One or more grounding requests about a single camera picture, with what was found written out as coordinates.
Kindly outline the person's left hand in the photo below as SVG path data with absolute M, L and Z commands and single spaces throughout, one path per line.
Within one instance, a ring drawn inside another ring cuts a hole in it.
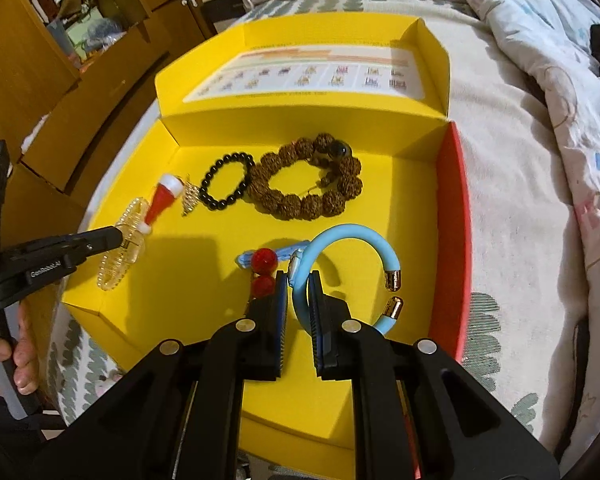
M 14 359 L 16 370 L 14 382 L 17 390 L 24 396 L 28 396 L 38 390 L 40 378 L 38 377 L 38 350 L 34 338 L 34 331 L 29 312 L 29 305 L 26 300 L 19 304 L 17 315 L 19 327 L 19 340 L 15 347 L 9 342 L 0 338 L 0 362 L 9 358 Z

